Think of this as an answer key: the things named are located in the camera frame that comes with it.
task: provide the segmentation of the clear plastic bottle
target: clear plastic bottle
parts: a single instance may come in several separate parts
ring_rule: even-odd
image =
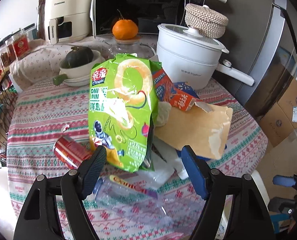
[[[115,175],[99,178],[93,190],[99,207],[112,210],[136,223],[189,233],[202,212],[204,202],[176,199],[130,184]]]

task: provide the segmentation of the plastic bag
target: plastic bag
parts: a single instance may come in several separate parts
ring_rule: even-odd
[[[153,123],[158,114],[152,71],[160,65],[129,54],[91,70],[89,131],[91,149],[103,145],[107,161],[129,172],[152,169]]]
[[[154,164],[154,171],[138,170],[135,173],[122,174],[120,175],[120,178],[125,179],[129,183],[140,185],[141,187],[158,190],[169,180],[175,170],[153,151],[152,161]]]

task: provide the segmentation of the white electric pot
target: white electric pot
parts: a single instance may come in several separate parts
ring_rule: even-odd
[[[202,89],[218,70],[249,86],[254,84],[252,77],[232,68],[229,61],[218,63],[222,52],[229,53],[219,41],[192,27],[160,24],[158,29],[156,53],[172,82],[188,82],[194,90]]]

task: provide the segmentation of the round table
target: round table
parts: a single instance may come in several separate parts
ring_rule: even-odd
[[[220,160],[209,161],[230,176],[252,173],[264,156],[267,137],[250,114],[219,83],[211,79],[207,87],[197,91],[205,102],[233,108],[227,148]],[[51,80],[39,82],[18,98],[9,129],[7,167],[10,198],[18,216],[32,183],[39,174],[48,178],[62,176],[68,168],[53,153],[55,141],[62,135],[61,128],[77,142],[89,146],[88,131],[89,86],[54,86]],[[101,176],[122,174],[106,164]],[[189,179],[181,180],[174,174],[158,192],[177,199],[199,200]],[[73,239],[61,197],[57,198],[58,212],[66,239]],[[182,233],[168,228],[152,227],[122,219],[110,210],[99,208],[93,194],[84,206],[100,239],[179,239]],[[186,223],[192,231],[195,220]]]

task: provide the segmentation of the woven basket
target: woven basket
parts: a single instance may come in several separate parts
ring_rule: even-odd
[[[211,10],[208,6],[189,3],[185,7],[185,22],[187,26],[199,29],[206,37],[217,39],[223,36],[228,19],[223,14]]]

